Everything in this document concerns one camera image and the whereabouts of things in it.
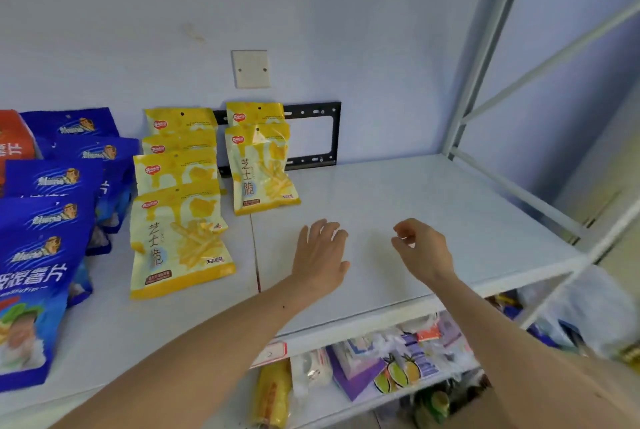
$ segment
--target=blank outlet cover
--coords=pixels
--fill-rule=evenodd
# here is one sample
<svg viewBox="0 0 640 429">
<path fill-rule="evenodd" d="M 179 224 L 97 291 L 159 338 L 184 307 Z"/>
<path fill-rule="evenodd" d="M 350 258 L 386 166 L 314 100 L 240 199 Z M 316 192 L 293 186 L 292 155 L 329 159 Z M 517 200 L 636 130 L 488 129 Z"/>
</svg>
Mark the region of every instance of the blank outlet cover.
<svg viewBox="0 0 640 429">
<path fill-rule="evenodd" d="M 269 59 L 267 50 L 233 50 L 236 88 L 269 88 Z"/>
</svg>

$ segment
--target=black metal bracket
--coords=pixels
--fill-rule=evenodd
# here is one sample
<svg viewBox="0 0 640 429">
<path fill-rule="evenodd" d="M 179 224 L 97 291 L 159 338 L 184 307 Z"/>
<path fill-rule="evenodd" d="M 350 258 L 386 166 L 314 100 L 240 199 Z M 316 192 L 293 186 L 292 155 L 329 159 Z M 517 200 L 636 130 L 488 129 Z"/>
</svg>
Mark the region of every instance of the black metal bracket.
<svg viewBox="0 0 640 429">
<path fill-rule="evenodd" d="M 291 104 L 284 106 L 286 119 L 309 119 L 314 117 L 333 117 L 333 130 L 331 137 L 331 151 L 325 154 L 313 154 L 311 156 L 297 156 L 287 160 L 286 171 L 300 170 L 303 168 L 318 168 L 320 166 L 334 166 L 338 160 L 338 135 L 340 132 L 341 102 L 318 102 L 315 104 Z M 219 126 L 226 126 L 227 111 L 213 110 Z M 224 178 L 231 176 L 229 166 L 220 166 L 220 174 Z"/>
</svg>

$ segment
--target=blue packaging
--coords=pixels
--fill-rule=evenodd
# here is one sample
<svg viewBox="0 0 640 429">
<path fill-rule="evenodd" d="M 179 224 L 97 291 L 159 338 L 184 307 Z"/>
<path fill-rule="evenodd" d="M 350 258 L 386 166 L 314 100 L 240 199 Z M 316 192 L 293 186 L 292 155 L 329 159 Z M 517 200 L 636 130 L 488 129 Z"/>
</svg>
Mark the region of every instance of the blue packaging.
<svg viewBox="0 0 640 429">
<path fill-rule="evenodd" d="M 105 232 L 120 230 L 131 199 L 132 157 L 139 151 L 140 142 L 132 138 L 56 137 L 57 158 L 102 160 L 104 176 L 96 214 Z"/>
<path fill-rule="evenodd" d="M 103 174 L 99 159 L 13 159 L 6 162 L 4 196 L 81 194 L 97 199 L 106 190 L 102 187 Z M 110 251 L 111 241 L 101 227 L 94 226 L 86 255 L 108 254 Z"/>
<path fill-rule="evenodd" d="M 89 193 L 64 197 L 5 197 L 0 199 L 0 234 L 5 236 L 17 231 L 41 232 L 47 235 L 52 227 L 73 225 L 77 235 L 89 237 L 94 227 L 94 200 Z M 80 263 L 69 289 L 67 305 L 82 303 L 93 292 L 84 260 Z"/>
<path fill-rule="evenodd" d="M 60 224 L 0 245 L 0 392 L 44 383 L 88 238 Z"/>
<path fill-rule="evenodd" d="M 68 111 L 30 111 L 20 114 L 25 121 L 42 157 L 53 157 L 57 134 L 89 136 L 119 136 L 118 128 L 108 107 Z"/>
</svg>

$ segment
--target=price tag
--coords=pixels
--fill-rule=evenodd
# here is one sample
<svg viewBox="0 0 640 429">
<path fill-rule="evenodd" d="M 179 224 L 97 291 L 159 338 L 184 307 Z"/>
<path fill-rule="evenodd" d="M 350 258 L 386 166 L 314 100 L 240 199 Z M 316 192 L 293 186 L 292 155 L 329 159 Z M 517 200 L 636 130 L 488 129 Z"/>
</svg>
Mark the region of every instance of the price tag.
<svg viewBox="0 0 640 429">
<path fill-rule="evenodd" d="M 258 358 L 252 363 L 251 368 L 260 367 L 260 365 L 266 365 L 267 363 L 284 358 L 287 358 L 287 344 L 283 341 L 277 341 L 276 343 L 268 344 L 265 349 L 261 351 Z"/>
</svg>

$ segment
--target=forearm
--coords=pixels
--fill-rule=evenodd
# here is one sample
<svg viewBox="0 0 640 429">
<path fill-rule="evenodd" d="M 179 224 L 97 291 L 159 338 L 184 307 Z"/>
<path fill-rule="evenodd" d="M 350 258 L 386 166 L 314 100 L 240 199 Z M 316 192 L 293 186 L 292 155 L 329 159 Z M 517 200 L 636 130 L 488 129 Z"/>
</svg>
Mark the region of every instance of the forearm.
<svg viewBox="0 0 640 429">
<path fill-rule="evenodd" d="M 517 427 L 631 427 L 590 378 L 457 277 L 430 287 L 460 326 Z"/>
<path fill-rule="evenodd" d="M 201 427 L 279 329 L 311 303 L 298 283 L 288 277 L 192 328 L 54 428 Z"/>
</svg>

